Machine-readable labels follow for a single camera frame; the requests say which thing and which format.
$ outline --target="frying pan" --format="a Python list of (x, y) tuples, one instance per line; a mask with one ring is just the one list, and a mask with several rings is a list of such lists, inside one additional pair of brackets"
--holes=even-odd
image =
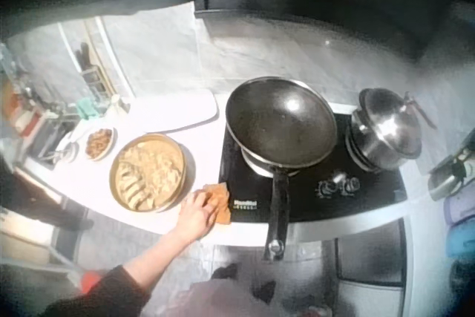
[(288, 174), (319, 163), (333, 150), (335, 117), (325, 99), (304, 83), (261, 77), (231, 93), (226, 121), (252, 161), (273, 173), (264, 260), (281, 260), (289, 224)]

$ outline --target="lid handle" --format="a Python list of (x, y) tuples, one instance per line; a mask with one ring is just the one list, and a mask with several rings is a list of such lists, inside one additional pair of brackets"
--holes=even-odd
[(416, 99), (414, 97), (412, 97), (411, 95), (409, 95), (409, 92), (406, 92), (406, 94), (404, 95), (404, 105), (401, 107), (401, 111), (406, 111), (407, 110), (407, 107), (411, 105), (412, 107), (414, 107), (415, 109), (417, 109), (417, 111), (421, 114), (421, 116), (424, 118), (425, 122), (433, 129), (433, 130), (437, 130), (437, 126), (433, 123), (432, 120), (429, 119), (428, 115), (425, 113), (425, 110), (421, 108), (421, 106), (419, 105), (419, 103), (416, 101)]

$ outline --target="cabinet door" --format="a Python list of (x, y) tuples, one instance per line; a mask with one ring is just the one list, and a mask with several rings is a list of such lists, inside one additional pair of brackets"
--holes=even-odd
[(340, 281), (336, 317), (398, 317), (402, 311), (401, 287), (375, 287)]
[(339, 279), (379, 286), (404, 286), (406, 254), (402, 219), (339, 238), (336, 248)]

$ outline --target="black sleeve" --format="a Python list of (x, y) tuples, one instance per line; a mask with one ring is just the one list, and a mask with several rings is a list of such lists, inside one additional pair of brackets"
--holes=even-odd
[(41, 316), (135, 317), (149, 299), (150, 295), (122, 267), (116, 267), (87, 295), (51, 304)]

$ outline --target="induction cooktop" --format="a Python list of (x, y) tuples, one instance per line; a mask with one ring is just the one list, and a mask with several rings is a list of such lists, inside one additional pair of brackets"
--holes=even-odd
[[(338, 142), (321, 163), (289, 178), (290, 222), (344, 217), (407, 199), (399, 170), (367, 172), (352, 159), (345, 145), (351, 116), (335, 114)], [(234, 222), (269, 221), (272, 178), (256, 173), (226, 129), (219, 182), (230, 192)]]

